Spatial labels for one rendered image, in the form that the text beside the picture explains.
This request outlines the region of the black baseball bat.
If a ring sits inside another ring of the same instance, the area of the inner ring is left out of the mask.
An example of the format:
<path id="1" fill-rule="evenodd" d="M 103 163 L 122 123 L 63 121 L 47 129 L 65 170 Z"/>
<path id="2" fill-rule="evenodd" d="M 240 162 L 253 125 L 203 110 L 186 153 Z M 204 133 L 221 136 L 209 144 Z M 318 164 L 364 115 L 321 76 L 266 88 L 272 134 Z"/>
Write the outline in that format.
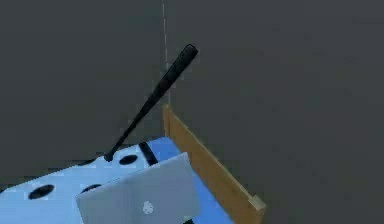
<path id="1" fill-rule="evenodd" d="M 132 131 L 142 121 L 142 119 L 151 111 L 151 109 L 160 101 L 165 93 L 171 88 L 176 80 L 181 76 L 185 69 L 191 64 L 191 62 L 198 55 L 199 50 L 192 44 L 187 44 L 183 50 L 179 53 L 178 57 L 174 60 L 166 73 L 160 79 L 153 92 L 150 94 L 144 105 L 141 107 L 129 127 L 118 138 L 114 146 L 104 154 L 104 159 L 107 162 L 113 160 L 114 154 L 123 142 L 128 138 Z"/>

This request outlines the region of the silver laptop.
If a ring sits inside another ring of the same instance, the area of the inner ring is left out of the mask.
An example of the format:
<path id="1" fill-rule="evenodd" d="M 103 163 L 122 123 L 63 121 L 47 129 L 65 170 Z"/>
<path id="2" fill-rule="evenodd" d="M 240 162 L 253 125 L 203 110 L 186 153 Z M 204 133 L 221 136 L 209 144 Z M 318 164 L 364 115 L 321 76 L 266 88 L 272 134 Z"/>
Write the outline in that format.
<path id="1" fill-rule="evenodd" d="M 185 224 L 201 213 L 186 153 L 76 197 L 83 224 Z"/>

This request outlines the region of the white pillow with black dots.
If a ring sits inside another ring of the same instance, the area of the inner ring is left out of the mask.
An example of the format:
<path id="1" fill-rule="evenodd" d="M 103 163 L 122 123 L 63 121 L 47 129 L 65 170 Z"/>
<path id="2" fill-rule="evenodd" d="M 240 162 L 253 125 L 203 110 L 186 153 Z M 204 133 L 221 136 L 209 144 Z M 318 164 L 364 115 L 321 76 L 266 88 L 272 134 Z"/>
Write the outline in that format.
<path id="1" fill-rule="evenodd" d="M 157 162 L 146 143 L 0 191 L 0 224 L 83 224 L 76 196 Z"/>

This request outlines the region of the blue bed with wooden frame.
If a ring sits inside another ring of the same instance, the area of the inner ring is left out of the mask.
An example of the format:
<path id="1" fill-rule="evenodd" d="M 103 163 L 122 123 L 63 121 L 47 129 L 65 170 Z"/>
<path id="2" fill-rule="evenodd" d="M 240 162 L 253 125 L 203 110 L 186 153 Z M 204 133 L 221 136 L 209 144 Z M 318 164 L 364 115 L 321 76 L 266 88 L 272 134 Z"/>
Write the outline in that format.
<path id="1" fill-rule="evenodd" d="M 163 108 L 163 120 L 164 136 L 142 143 L 156 163 L 180 153 L 189 156 L 201 213 L 185 224 L 262 224 L 264 202 L 248 193 L 169 106 Z"/>

